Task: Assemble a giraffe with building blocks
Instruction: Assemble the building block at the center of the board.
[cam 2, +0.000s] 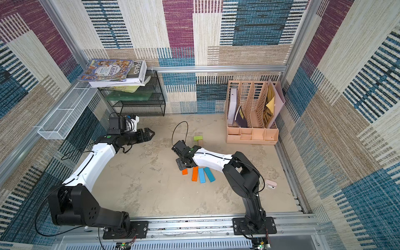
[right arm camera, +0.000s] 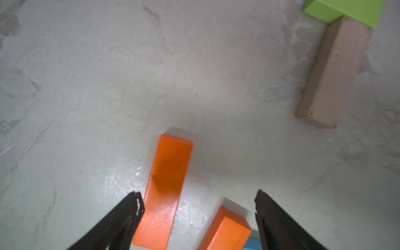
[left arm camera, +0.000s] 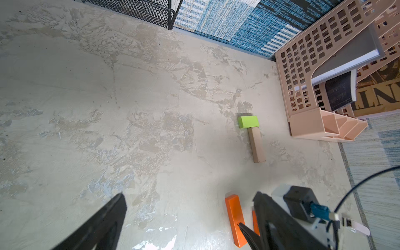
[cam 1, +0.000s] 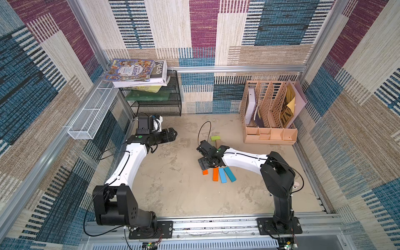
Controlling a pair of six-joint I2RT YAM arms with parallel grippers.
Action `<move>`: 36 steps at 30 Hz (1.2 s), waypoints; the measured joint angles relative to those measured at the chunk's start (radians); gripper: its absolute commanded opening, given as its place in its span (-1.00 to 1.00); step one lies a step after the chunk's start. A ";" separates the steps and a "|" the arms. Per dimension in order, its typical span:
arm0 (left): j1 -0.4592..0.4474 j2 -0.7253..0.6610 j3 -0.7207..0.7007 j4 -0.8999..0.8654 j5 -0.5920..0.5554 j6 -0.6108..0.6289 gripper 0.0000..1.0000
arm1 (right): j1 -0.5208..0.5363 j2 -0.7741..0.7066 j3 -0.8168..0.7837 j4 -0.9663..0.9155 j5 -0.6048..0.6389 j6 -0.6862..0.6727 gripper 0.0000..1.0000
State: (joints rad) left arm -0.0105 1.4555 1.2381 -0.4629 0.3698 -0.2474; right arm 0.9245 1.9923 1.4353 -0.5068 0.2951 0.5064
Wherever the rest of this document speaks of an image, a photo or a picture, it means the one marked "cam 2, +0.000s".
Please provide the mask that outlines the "light blue block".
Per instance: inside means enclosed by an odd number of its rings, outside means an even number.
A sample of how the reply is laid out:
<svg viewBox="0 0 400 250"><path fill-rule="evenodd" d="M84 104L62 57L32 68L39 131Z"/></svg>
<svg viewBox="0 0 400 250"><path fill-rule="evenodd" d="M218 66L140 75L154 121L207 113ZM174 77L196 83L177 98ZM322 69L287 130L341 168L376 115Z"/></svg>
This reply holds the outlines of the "light blue block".
<svg viewBox="0 0 400 250"><path fill-rule="evenodd" d="M198 173L199 173L200 183L205 183L206 182L206 178L205 178L204 169L203 168L199 168Z"/></svg>

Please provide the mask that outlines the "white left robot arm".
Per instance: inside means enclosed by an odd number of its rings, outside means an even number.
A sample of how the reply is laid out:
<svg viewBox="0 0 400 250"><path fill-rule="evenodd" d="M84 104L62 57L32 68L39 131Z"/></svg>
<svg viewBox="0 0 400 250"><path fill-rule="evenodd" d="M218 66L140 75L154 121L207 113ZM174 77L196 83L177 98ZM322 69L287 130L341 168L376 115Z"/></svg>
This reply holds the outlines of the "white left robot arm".
<svg viewBox="0 0 400 250"><path fill-rule="evenodd" d="M154 135L154 131L144 128L99 137L77 170L49 192L46 199L53 224L106 228L112 236L131 237L134 228L129 214L101 207L92 190L104 167L120 149L150 141Z"/></svg>

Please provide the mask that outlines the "teal block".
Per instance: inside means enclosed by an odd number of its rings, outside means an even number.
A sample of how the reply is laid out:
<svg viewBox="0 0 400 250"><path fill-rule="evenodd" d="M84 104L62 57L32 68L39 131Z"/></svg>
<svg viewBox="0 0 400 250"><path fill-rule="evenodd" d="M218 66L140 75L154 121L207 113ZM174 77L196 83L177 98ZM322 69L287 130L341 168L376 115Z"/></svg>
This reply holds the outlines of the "teal block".
<svg viewBox="0 0 400 250"><path fill-rule="evenodd" d="M215 177L214 177L214 175L213 175L213 173L212 173L210 168L205 167L204 168L204 172L205 172L209 182L214 182L215 181Z"/></svg>

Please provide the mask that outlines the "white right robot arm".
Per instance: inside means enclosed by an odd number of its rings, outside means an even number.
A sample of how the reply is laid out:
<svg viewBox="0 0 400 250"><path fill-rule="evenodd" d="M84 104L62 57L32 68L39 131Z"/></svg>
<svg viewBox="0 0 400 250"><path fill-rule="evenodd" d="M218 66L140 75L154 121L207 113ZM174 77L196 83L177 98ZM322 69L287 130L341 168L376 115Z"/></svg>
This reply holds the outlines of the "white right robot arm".
<svg viewBox="0 0 400 250"><path fill-rule="evenodd" d="M171 149L178 156L176 162L179 169L208 167L222 172L234 193L242 198L245 216L232 219L235 235L268 236L277 233L274 219L266 215L261 205L259 185L263 177L243 153L219 154L197 145L189 147L183 140Z"/></svg>

